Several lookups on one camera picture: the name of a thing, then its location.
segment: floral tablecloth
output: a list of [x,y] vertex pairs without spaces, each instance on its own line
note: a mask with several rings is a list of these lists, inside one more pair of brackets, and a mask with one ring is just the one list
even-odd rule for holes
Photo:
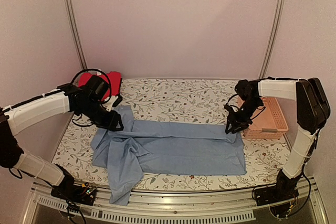
[[[224,124],[224,104],[234,94],[236,81],[228,80],[123,80],[121,105],[131,105],[135,119],[195,124]],[[70,123],[53,159],[76,180],[108,185],[107,170],[92,166],[91,140],[97,128]],[[244,141],[247,174],[242,176],[183,176],[145,174],[136,189],[219,190],[274,183],[289,156],[284,138]]]

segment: white wall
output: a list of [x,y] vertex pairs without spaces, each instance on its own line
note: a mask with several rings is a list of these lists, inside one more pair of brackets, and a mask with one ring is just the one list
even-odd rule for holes
[[[336,0],[286,0],[268,75],[318,77],[331,106],[331,117],[321,131],[310,161],[330,223],[336,223]],[[296,134],[293,103],[282,103],[289,137]]]
[[257,78],[276,0],[73,0],[88,66],[124,78]]
[[[0,105],[15,104],[71,80],[79,63],[63,0],[0,0]],[[19,134],[20,146],[51,160],[68,115]],[[0,168],[0,223],[16,224],[32,179]]]

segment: red cloth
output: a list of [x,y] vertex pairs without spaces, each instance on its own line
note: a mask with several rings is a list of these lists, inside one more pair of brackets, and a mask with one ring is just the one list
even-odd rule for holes
[[[78,82],[78,86],[85,85],[88,80],[90,80],[91,76],[93,76],[91,73],[83,73]],[[120,84],[121,84],[121,73],[119,72],[109,72],[107,73],[107,76],[109,77],[112,85],[112,95],[117,95],[120,92]],[[102,74],[99,76],[101,79],[109,83],[107,78]],[[109,97],[110,89],[107,90],[106,94],[103,97],[103,100],[105,100],[107,97]]]

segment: vent grille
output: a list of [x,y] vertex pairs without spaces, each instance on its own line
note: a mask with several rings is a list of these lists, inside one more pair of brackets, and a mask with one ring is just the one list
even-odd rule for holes
[[[38,202],[41,205],[66,211],[67,204],[60,199],[48,198],[40,195]],[[132,224],[221,224],[221,223],[240,223],[255,220],[253,211],[244,211],[236,214],[222,215],[218,217],[137,217],[112,213],[107,210],[92,209],[90,218],[105,220],[113,223],[132,223]]]

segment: metal frame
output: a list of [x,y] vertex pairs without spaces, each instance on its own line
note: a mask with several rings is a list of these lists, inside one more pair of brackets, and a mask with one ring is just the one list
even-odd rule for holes
[[[77,55],[78,55],[78,60],[79,60],[81,68],[86,69],[88,67],[87,67],[87,63],[86,63],[86,59],[85,59],[85,56],[84,56],[83,48],[82,48],[80,38],[79,38],[79,33],[78,33],[77,24],[76,24],[76,19],[75,19],[75,14],[74,14],[74,8],[73,8],[73,5],[72,5],[72,0],[64,0],[64,2],[65,2],[67,13],[68,13],[71,33],[72,33],[72,36],[73,36],[73,41],[75,43],[75,47],[76,47],[76,51],[77,51]],[[271,54],[272,54],[272,51],[273,51],[273,47],[274,47],[277,32],[278,32],[278,27],[279,27],[279,24],[280,24],[280,18],[281,18],[284,2],[285,2],[285,0],[277,0],[277,6],[276,6],[276,12],[275,12],[275,16],[274,16],[274,20],[273,20],[273,24],[272,24],[272,30],[271,30],[271,34],[270,34],[270,37],[269,37],[269,40],[268,40],[264,61],[262,63],[262,67],[261,67],[261,70],[260,70],[259,79],[265,77],[267,69],[268,69],[268,65],[269,65],[269,62],[270,62]]]
[[[313,205],[317,223],[328,224],[321,196],[316,183],[310,177]],[[299,198],[308,194],[305,179],[298,182]],[[24,224],[32,224],[38,204],[66,212],[64,200],[50,195],[51,188],[36,181],[30,192],[31,200],[27,208]],[[127,207],[109,204],[111,191],[98,188],[97,198],[92,207],[81,206],[85,217],[113,223],[148,224],[215,224],[240,223],[255,220],[254,210],[268,206],[256,205],[251,198],[252,188],[229,191],[206,191],[203,193],[145,193],[133,191]]]
[[271,34],[269,36],[264,61],[262,63],[262,67],[260,70],[259,79],[264,78],[267,73],[268,65],[271,59],[273,47],[274,47],[275,40],[276,40],[277,33],[278,33],[278,28],[280,24],[282,9],[284,7],[284,2],[285,0],[277,0],[277,7],[276,7],[275,15],[274,15],[273,26],[272,26]]
[[73,41],[75,43],[80,66],[82,69],[87,69],[88,66],[86,64],[83,48],[80,43],[79,33],[78,33],[75,14],[74,14],[74,8],[72,6],[72,0],[64,0],[64,2],[65,2],[65,6],[67,9],[67,13],[68,13],[71,33],[72,33]]

